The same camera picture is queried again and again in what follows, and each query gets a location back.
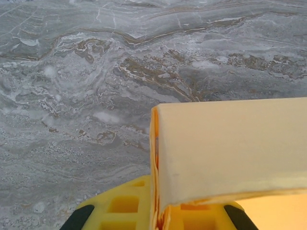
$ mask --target black rubber grip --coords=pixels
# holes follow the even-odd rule
[[[245,211],[232,205],[225,205],[224,209],[237,230],[259,230]]]
[[[82,230],[94,208],[94,205],[86,205],[80,209],[75,210],[68,218],[68,220],[63,224],[60,230]]]

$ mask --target square hole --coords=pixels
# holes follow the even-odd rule
[[[136,222],[102,222],[100,230],[135,230]]]
[[[107,212],[111,213],[136,213],[139,208],[139,198],[134,195],[115,197]]]

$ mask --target marble floor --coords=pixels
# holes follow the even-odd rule
[[[159,103],[307,96],[306,24],[306,0],[0,0],[0,229],[148,174]]]

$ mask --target gray marble surface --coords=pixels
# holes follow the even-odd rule
[[[306,0],[17,2],[0,0],[3,230],[59,229],[148,174],[159,103],[307,96]]]

